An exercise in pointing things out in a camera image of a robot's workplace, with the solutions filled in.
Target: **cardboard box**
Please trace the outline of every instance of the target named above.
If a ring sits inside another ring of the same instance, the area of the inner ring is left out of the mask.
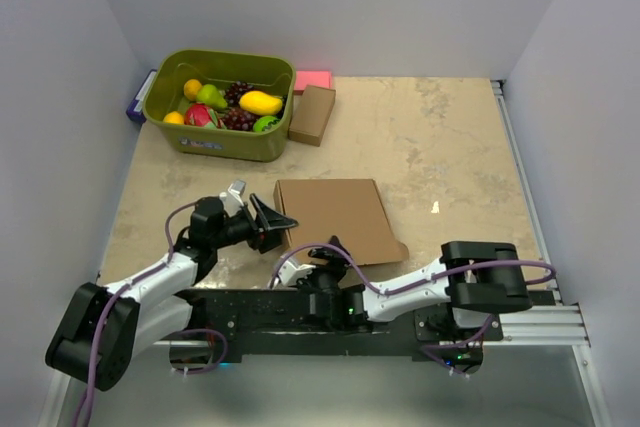
[[[319,147],[335,100],[335,90],[308,86],[293,113],[289,139]]]
[[[409,258],[406,245],[393,235],[373,179],[278,180],[274,201],[300,223],[284,234],[287,250],[337,235],[358,265]],[[296,257],[309,260],[304,253]]]

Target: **orange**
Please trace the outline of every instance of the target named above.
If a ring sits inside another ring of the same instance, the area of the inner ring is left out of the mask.
[[[167,122],[168,124],[184,125],[184,116],[180,112],[174,110],[173,112],[169,112],[165,115],[162,121]]]
[[[182,90],[184,91],[184,96],[193,102],[196,100],[196,95],[198,95],[201,88],[202,84],[198,80],[191,79],[187,80],[187,83],[184,84],[184,88]]]

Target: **yellow mango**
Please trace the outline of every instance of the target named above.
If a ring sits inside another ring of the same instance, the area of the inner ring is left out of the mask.
[[[256,115],[276,115],[282,109],[282,99],[252,90],[240,97],[240,107]]]

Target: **label sticker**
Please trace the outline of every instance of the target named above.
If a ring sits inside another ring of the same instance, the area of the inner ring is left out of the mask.
[[[211,150],[223,150],[222,145],[217,144],[215,142],[205,142],[202,140],[191,140],[186,137],[180,137],[178,140],[181,145],[185,147],[199,147],[201,149],[211,149]]]

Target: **pink sponge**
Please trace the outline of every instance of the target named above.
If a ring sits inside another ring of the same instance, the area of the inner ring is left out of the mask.
[[[332,84],[331,72],[328,70],[299,70],[296,72],[296,85],[293,87],[293,93],[301,94],[307,85],[331,89]]]

